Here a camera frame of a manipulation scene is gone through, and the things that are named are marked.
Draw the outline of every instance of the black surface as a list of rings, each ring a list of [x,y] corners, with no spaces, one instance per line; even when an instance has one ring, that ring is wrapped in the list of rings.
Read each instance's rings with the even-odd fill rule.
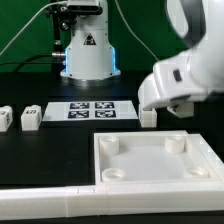
[[[178,119],[166,109],[158,110],[158,128],[141,129],[137,120],[42,122],[38,132],[22,132],[20,116],[26,106],[48,102],[132,100],[148,73],[125,73],[109,86],[83,89],[61,84],[50,74],[0,75],[0,107],[10,105],[14,122],[0,134],[0,188],[32,188],[94,184],[93,134],[100,132],[187,130],[200,133],[224,160],[223,95],[195,106],[195,117]],[[83,217],[2,223],[223,223],[224,212],[148,214]]]

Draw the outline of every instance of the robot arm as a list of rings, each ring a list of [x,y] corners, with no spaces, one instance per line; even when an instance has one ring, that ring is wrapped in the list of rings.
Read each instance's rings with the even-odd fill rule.
[[[65,11],[76,15],[76,21],[71,25],[62,81],[90,87],[119,76],[115,48],[108,39],[107,0],[68,0]]]
[[[142,109],[204,101],[224,91],[223,10],[221,0],[167,0],[169,20],[190,49],[154,65],[139,89]]]

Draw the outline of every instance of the blue light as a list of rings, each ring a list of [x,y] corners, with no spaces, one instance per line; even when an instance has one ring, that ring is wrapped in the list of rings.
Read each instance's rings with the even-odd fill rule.
[[[115,49],[113,48],[113,70],[114,70],[114,73],[116,71],[118,71],[117,67],[116,67],[116,51]]]
[[[68,48],[65,50],[65,72],[68,73]]]

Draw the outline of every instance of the cable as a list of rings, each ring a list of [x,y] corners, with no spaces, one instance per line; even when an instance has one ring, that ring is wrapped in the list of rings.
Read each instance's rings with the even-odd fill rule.
[[[51,7],[53,12],[57,12],[57,6],[53,5]],[[58,13],[52,14],[52,22],[53,22],[53,34],[54,34],[54,51],[63,51],[63,45],[61,42],[61,34],[59,27],[59,15]]]
[[[0,66],[4,65],[20,65],[20,64],[25,64],[25,65],[51,65],[51,64],[63,64],[62,62],[4,62],[0,63]]]
[[[62,1],[62,2],[55,2],[55,3],[50,3],[43,8],[41,8],[31,19],[30,21],[16,34],[14,38],[6,45],[6,47],[2,50],[0,53],[0,57],[5,53],[5,51],[14,43],[14,41],[20,36],[20,34],[23,33],[23,31],[39,16],[39,14],[44,11],[46,8],[52,6],[52,5],[64,5],[66,4],[67,1]]]
[[[26,59],[26,60],[23,62],[23,64],[20,64],[19,66],[17,66],[17,67],[13,70],[13,73],[18,72],[23,66],[26,65],[26,64],[24,64],[24,63],[26,63],[26,62],[31,62],[31,61],[34,61],[34,60],[39,59],[39,58],[48,58],[48,57],[52,57],[52,55],[51,55],[51,54],[39,54],[39,55],[33,56],[33,57],[31,57],[31,58],[28,58],[28,59]]]
[[[123,14],[123,12],[121,10],[121,7],[120,7],[120,5],[119,5],[117,0],[115,0],[115,3],[116,3],[118,11],[120,13],[120,16],[121,16],[122,20],[124,21],[124,24],[128,28],[129,32],[135,37],[135,39],[137,39],[149,51],[149,53],[156,59],[156,61],[159,61],[159,59],[156,57],[156,55],[153,53],[153,51],[131,29],[131,27],[129,26],[127,20],[124,17],[124,14]]]

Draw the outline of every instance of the white block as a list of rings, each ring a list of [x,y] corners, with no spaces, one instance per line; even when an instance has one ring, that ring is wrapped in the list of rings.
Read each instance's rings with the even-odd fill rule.
[[[140,124],[142,128],[156,128],[157,127],[157,121],[140,120]]]
[[[138,114],[142,128],[157,127],[157,112],[155,109],[143,110],[139,105]]]
[[[13,121],[12,108],[0,107],[0,132],[6,132]]]
[[[21,123],[23,131],[38,131],[42,121],[41,107],[32,106],[26,107],[22,116]]]

